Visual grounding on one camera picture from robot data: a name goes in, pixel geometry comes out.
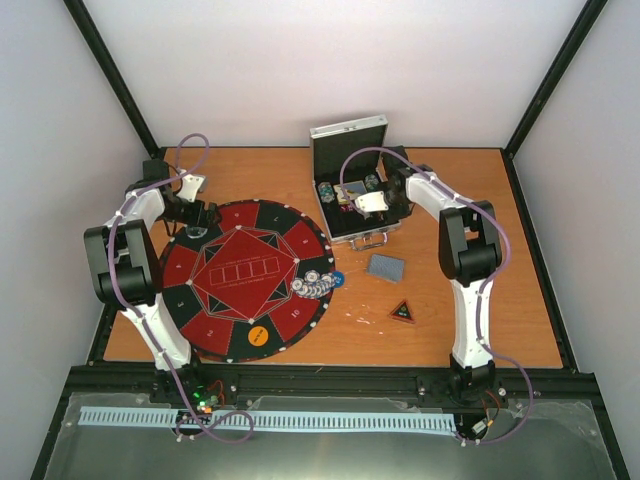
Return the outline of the clear dealer button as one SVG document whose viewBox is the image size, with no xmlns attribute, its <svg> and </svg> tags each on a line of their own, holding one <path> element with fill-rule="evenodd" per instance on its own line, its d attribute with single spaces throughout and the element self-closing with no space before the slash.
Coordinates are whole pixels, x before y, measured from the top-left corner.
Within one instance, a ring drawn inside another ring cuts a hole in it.
<svg viewBox="0 0 640 480">
<path fill-rule="evenodd" d="M 200 239 L 208 233 L 208 229 L 199 226 L 186 226 L 185 235 L 192 240 Z"/>
</svg>

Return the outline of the grey card deck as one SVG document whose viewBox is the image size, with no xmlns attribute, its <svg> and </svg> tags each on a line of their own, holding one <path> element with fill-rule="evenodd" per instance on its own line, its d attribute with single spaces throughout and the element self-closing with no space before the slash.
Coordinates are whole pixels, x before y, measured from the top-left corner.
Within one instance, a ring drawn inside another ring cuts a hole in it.
<svg viewBox="0 0 640 480">
<path fill-rule="evenodd" d="M 404 277 L 405 261 L 400 258 L 372 254 L 366 268 L 366 273 L 377 278 L 399 283 Z"/>
</svg>

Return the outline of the blue small blind button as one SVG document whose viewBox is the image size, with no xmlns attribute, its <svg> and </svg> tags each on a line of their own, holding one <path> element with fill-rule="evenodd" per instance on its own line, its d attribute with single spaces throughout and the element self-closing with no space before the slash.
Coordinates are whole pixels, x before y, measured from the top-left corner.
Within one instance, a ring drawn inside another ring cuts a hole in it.
<svg viewBox="0 0 640 480">
<path fill-rule="evenodd" d="M 331 273 L 332 285 L 334 288 L 340 288 L 345 283 L 345 276 L 342 272 L 334 271 Z"/>
</svg>

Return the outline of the blue white poker chips pile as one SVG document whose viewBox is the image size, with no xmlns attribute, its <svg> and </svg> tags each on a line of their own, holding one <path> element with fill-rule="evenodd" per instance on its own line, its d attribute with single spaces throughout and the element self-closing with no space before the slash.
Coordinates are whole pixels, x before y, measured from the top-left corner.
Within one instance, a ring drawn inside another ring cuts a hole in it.
<svg viewBox="0 0 640 480">
<path fill-rule="evenodd" d="M 336 280 L 332 274 L 320 274 L 315 270 L 310 270 L 303 278 L 295 278 L 291 282 L 291 289 L 301 298 L 319 299 L 329 294 L 335 284 Z"/>
</svg>

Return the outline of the orange big blind button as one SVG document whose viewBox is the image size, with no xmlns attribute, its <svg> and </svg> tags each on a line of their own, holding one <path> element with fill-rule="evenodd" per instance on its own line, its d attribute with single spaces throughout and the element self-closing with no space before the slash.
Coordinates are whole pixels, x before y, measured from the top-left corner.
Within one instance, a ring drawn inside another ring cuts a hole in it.
<svg viewBox="0 0 640 480">
<path fill-rule="evenodd" d="M 253 347 L 261 347 L 269 340 L 269 331 L 264 326 L 252 327 L 248 333 L 248 342 Z"/>
</svg>

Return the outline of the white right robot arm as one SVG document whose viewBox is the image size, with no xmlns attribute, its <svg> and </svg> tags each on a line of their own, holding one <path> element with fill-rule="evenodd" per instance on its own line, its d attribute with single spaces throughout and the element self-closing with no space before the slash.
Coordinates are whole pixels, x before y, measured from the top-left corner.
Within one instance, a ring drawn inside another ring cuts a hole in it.
<svg viewBox="0 0 640 480">
<path fill-rule="evenodd" d="M 491 388 L 495 360 L 490 341 L 490 296 L 502 264 L 500 230 L 488 201 L 473 201 L 427 166 L 409 162 L 402 147 L 381 154 L 389 209 L 405 216 L 419 206 L 438 221 L 438 262 L 454 297 L 455 338 L 449 395 L 469 403 Z"/>
</svg>

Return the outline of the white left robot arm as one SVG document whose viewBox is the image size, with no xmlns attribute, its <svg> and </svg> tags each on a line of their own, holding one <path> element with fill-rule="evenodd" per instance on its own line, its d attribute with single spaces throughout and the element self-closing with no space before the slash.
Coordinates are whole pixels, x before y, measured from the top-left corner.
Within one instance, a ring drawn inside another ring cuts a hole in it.
<svg viewBox="0 0 640 480">
<path fill-rule="evenodd" d="M 101 302 L 121 311 L 138 330 L 153 355 L 159 388 L 193 403 L 206 395 L 208 378 L 164 301 L 150 230 L 158 220 L 175 221 L 204 235 L 221 216 L 215 204 L 197 198 L 206 188 L 204 175 L 163 160 L 145 162 L 143 172 L 113 217 L 84 232 L 92 285 Z"/>
</svg>

